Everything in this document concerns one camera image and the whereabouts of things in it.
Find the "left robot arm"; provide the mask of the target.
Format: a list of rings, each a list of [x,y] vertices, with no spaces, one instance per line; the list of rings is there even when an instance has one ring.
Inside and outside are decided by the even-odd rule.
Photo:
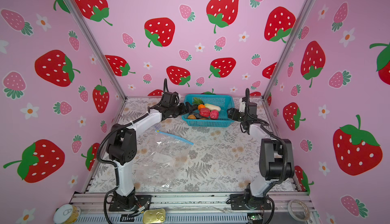
[[[189,102],[169,105],[159,102],[148,108],[141,117],[124,125],[114,125],[111,132],[103,139],[97,152],[96,160],[101,164],[109,164],[115,171],[115,188],[106,195],[112,194],[112,205],[124,210],[136,206],[137,197],[133,185],[132,160],[137,154],[137,136],[149,128],[168,118],[176,118],[196,110]]]

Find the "clear zip top bag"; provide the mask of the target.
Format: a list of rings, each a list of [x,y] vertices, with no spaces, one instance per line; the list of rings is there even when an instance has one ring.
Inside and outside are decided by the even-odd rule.
[[[156,130],[139,150],[134,164],[136,182],[170,189],[180,169],[190,158],[193,143],[176,135]]]

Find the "magenta toy fruit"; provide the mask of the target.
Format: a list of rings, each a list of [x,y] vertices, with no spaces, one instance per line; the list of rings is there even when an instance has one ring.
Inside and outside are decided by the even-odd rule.
[[[219,118],[219,112],[216,110],[210,111],[209,117],[211,119],[217,120]]]

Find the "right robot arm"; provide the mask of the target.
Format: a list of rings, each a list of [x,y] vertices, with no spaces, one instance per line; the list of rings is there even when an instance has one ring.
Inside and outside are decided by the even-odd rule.
[[[233,210],[273,210],[273,200],[268,192],[276,185],[294,176],[294,159],[291,142],[281,139],[267,129],[269,124],[255,118],[248,110],[227,110],[228,117],[240,123],[241,129],[260,140],[260,175],[248,184],[243,194],[231,194],[227,204]]]

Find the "red toy pepper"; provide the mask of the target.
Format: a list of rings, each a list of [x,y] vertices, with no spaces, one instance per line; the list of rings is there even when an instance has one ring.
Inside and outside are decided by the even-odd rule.
[[[202,116],[202,117],[209,117],[210,116],[210,109],[209,108],[201,108],[200,110],[199,110],[199,113],[200,113],[200,116]]]

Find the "teal plastic basket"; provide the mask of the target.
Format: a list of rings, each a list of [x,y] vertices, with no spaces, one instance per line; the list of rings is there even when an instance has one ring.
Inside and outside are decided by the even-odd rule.
[[[231,96],[189,94],[184,102],[188,102],[191,109],[182,119],[191,127],[226,128],[233,122],[227,113],[228,109],[235,107]]]

